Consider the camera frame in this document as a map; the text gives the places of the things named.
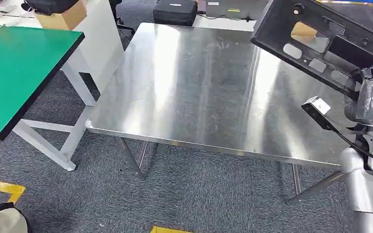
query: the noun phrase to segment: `black metal plate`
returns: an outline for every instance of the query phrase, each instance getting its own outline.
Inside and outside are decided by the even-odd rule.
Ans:
[[[294,13],[294,6],[299,10],[297,15]],[[291,37],[291,31],[299,21],[329,38],[323,53]],[[331,76],[334,70],[339,70],[348,76],[349,71],[341,68],[339,64],[325,60],[325,54],[328,51],[335,53],[359,68],[373,66],[373,31],[313,0],[271,0],[264,11],[263,18],[257,21],[254,29],[252,43],[355,100],[358,93]],[[302,51],[301,58],[296,59],[285,53],[283,50],[285,44],[292,44],[299,48]],[[308,66],[314,58],[327,64],[323,73]]]

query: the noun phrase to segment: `table top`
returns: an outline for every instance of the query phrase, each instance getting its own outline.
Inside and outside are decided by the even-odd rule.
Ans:
[[[143,23],[86,125],[91,132],[337,168],[348,145],[301,109],[343,96],[250,43],[251,33]]]
[[[10,133],[83,38],[80,32],[0,28],[0,140]]]

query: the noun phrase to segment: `gray carpet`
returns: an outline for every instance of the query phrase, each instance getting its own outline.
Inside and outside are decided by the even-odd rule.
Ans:
[[[125,0],[118,15],[137,27],[151,22],[154,5],[154,0]],[[92,92],[98,95],[95,88]],[[60,72],[25,118],[73,124],[83,107]],[[57,148],[67,137],[38,131]],[[140,141],[128,144],[139,154]],[[285,203],[294,193],[289,164],[169,145],[154,150],[151,145],[141,181],[114,137],[88,131],[72,161],[78,167],[67,172],[13,133],[0,142],[0,181],[26,187],[16,206],[34,232],[142,233],[153,225],[203,233],[352,231],[343,183],[307,202]],[[300,167],[302,188],[330,173]],[[0,193],[0,202],[7,198]]]

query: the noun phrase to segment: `yellow tape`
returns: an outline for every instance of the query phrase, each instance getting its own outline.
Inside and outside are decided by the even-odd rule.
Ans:
[[[154,226],[152,227],[151,233],[192,233],[192,232],[183,232],[179,230],[172,230],[168,228]]]
[[[23,191],[25,191],[24,186],[0,182],[0,192],[11,194],[8,202],[15,203],[19,199],[19,197],[22,195]]]
[[[229,12],[241,12],[239,9],[237,8],[229,8],[228,9]]]

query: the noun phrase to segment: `cardboard box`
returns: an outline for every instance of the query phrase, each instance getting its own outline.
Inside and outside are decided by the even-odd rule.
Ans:
[[[86,17],[86,10],[82,0],[79,0],[61,14],[45,16],[35,13],[35,17],[43,28],[71,31]]]

